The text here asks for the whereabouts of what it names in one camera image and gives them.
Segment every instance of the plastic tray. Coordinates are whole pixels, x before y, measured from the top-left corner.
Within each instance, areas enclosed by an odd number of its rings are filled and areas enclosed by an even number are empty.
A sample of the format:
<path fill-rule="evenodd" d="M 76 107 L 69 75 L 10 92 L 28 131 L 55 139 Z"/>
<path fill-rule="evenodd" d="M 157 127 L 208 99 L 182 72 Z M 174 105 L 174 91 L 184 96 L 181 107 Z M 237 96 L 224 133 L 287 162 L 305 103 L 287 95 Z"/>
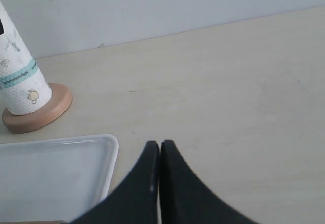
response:
<path fill-rule="evenodd" d="M 72 221 L 107 196 L 117 152 L 109 134 L 0 144 L 0 222 Z"/>

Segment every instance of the tabletop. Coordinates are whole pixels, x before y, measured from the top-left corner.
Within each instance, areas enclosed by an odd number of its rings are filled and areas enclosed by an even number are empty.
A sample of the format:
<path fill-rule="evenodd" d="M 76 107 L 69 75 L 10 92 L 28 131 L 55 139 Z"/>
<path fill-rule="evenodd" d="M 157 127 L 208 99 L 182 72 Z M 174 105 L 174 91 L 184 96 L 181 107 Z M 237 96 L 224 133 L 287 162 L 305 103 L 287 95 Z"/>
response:
<path fill-rule="evenodd" d="M 173 139 L 202 181 L 255 221 L 323 223 L 324 44 L 325 7 L 315 7 L 42 58 L 44 77 L 68 86 L 73 103 L 35 132 L 1 125 L 0 142 L 113 134 L 114 189 L 146 141 Z"/>

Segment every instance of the wall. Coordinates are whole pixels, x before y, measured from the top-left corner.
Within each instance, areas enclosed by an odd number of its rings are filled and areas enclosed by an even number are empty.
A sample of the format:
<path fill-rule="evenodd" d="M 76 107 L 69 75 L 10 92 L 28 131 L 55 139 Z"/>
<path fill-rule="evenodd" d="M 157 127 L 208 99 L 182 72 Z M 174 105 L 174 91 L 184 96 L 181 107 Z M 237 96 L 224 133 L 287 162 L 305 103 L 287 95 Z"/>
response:
<path fill-rule="evenodd" d="M 325 0 L 1 1 L 35 58 L 325 4 Z"/>

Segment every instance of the paper towel roll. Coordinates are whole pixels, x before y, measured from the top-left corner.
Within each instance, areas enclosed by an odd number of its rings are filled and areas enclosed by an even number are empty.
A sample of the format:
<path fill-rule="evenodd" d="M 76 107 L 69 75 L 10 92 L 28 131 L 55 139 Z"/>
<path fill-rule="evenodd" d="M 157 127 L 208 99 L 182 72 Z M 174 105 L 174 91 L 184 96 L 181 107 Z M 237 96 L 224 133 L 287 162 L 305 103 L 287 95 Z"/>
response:
<path fill-rule="evenodd" d="M 29 114 L 51 99 L 52 90 L 1 2 L 0 20 L 0 91 L 12 114 Z"/>

